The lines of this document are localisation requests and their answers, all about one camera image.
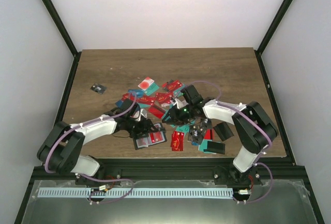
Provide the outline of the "black leather card holder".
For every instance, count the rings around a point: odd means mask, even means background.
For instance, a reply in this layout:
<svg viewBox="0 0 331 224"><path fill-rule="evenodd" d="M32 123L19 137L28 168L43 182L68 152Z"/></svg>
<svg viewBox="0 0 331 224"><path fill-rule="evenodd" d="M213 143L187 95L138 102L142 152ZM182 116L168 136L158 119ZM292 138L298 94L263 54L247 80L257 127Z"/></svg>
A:
<svg viewBox="0 0 331 224"><path fill-rule="evenodd" d="M157 128L158 132L149 133L147 136L139 139L133 139L135 150L167 142L166 131L163 124L156 123L154 126Z"/></svg>

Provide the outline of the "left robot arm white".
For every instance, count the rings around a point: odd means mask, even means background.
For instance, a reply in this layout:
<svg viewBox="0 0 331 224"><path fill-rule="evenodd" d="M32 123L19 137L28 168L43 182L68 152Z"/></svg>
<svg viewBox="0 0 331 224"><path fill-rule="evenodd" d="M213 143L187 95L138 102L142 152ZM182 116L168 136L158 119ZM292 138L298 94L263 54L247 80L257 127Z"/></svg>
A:
<svg viewBox="0 0 331 224"><path fill-rule="evenodd" d="M101 184L106 172L91 156L81 155L82 147L97 138L126 131L134 148L139 150L167 141L165 128L147 118L147 111L126 99L119 107L96 119L67 124L56 123L37 152L48 173L84 174L95 185Z"/></svg>

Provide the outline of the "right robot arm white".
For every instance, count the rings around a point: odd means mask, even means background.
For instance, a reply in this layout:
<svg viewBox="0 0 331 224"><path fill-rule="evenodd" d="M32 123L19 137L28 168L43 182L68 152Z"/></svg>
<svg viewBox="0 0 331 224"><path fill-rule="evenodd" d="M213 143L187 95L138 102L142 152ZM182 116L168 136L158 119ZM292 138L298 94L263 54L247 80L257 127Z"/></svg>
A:
<svg viewBox="0 0 331 224"><path fill-rule="evenodd" d="M188 125L197 118L219 120L215 128L219 138L226 139L232 135L227 124L234 125L241 141L241 148L229 168L232 182L242 184L262 154L271 148L278 136L278 129L262 106L253 101L249 104L232 104L215 98L203 98L193 86L181 90L184 101L172 98L172 107L162 118L169 125Z"/></svg>

